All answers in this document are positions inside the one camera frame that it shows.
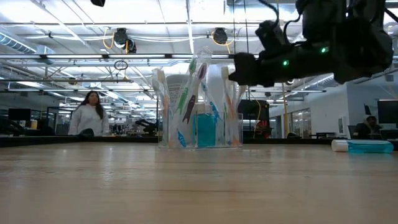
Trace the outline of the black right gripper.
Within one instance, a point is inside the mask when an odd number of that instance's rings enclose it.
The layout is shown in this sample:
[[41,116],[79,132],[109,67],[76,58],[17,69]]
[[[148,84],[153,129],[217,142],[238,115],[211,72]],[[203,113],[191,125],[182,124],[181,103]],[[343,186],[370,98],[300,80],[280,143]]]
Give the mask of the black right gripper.
[[328,42],[267,42],[257,60],[250,53],[235,54],[235,71],[228,75],[228,79],[239,85],[269,87],[288,80],[331,73],[332,53]]

